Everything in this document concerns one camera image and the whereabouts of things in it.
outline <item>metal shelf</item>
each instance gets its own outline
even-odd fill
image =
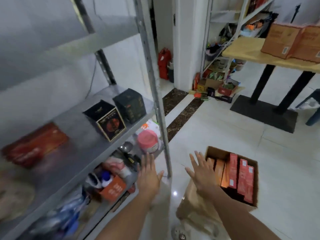
[[[106,214],[111,210],[111,208],[118,202],[118,200],[126,193],[128,189],[137,181],[138,179],[138,173],[137,172],[132,172],[131,175],[126,177],[124,179],[127,187],[123,191],[123,193],[118,197],[118,199],[113,202],[109,203],[108,201],[103,201],[99,208],[97,209],[96,213],[90,218],[90,220],[87,222],[86,226],[84,229],[81,231],[81,233],[78,236],[78,240],[83,240],[95,227],[99,222],[106,217]]]
[[[246,22],[248,22],[250,19],[252,19],[255,15],[257,15],[259,12],[261,12],[266,6],[268,6],[270,3],[272,3],[274,0],[267,0],[265,3],[263,3],[260,7],[255,9],[252,13],[248,14],[241,22],[241,25],[244,25]]]
[[[36,190],[34,201],[23,216],[0,224],[2,240],[17,238],[33,222],[54,208],[64,195],[155,114],[154,102],[144,98],[147,114],[134,124],[125,122],[125,131],[114,141],[108,142],[82,112],[101,99],[114,104],[112,98],[124,90],[118,85],[110,85],[53,119],[70,140],[46,155],[30,170],[30,181]]]
[[[134,137],[130,137],[129,140],[132,143],[135,142]],[[162,143],[161,147],[156,150],[153,154],[154,154],[154,158],[157,158],[160,153],[163,151],[164,145]],[[144,154],[141,149],[139,148],[138,145],[134,145],[134,148],[132,149],[132,151],[130,152],[131,154],[137,154],[139,157],[142,156],[142,154]],[[137,172],[133,172],[132,175],[128,176],[127,178],[125,178],[125,182],[127,184],[127,188],[126,191],[131,187],[131,185],[133,185],[138,178],[138,174]],[[114,206],[114,204],[110,204],[106,201],[104,201],[101,206],[99,206],[98,210],[96,211],[96,213],[92,216],[92,218],[90,218],[90,220],[88,221],[88,223],[86,224],[85,228],[82,230],[82,232],[80,233],[80,235],[78,236],[77,240],[83,240],[98,224],[99,222],[103,219],[104,223],[106,224],[107,222],[109,222],[112,218],[113,215],[107,215],[106,214],[110,211],[110,209]]]
[[[6,54],[0,63],[2,77],[0,90],[37,77],[48,71],[63,67],[81,57],[93,54],[126,38],[138,34],[135,17],[103,16],[95,21],[96,32],[61,44],[43,52],[15,51]]]

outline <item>red product box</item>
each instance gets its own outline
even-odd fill
[[[248,162],[247,160],[240,159],[239,178],[238,178],[238,190],[241,195],[246,193],[246,177],[248,174]]]
[[[30,168],[68,139],[69,137],[51,122],[6,145],[1,152],[8,161]]]
[[[229,161],[227,162],[225,173],[229,175],[228,187],[233,189],[237,188],[237,165],[238,165],[238,156],[236,154],[230,153],[230,158],[229,158]]]
[[[253,203],[253,193],[254,193],[254,167],[248,166],[244,200],[248,203]]]

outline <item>pink jar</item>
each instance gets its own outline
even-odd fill
[[[138,134],[137,140],[144,152],[153,153],[159,148],[158,136],[153,130],[145,129]]]

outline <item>wooden table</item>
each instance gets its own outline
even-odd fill
[[[239,37],[222,52],[222,56],[225,57],[267,64],[251,98],[240,95],[230,110],[293,133],[298,113],[288,110],[288,108],[315,73],[320,73],[320,64],[294,58],[284,60],[262,53],[260,50],[264,40],[260,38]],[[278,106],[258,100],[276,66],[303,71]]]

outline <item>black gift box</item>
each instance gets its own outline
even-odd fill
[[[131,124],[146,115],[143,98],[141,94],[135,90],[129,88],[114,97],[113,101],[122,117],[127,119]]]
[[[108,139],[112,141],[125,130],[126,125],[118,109],[103,100],[83,112],[91,124]]]

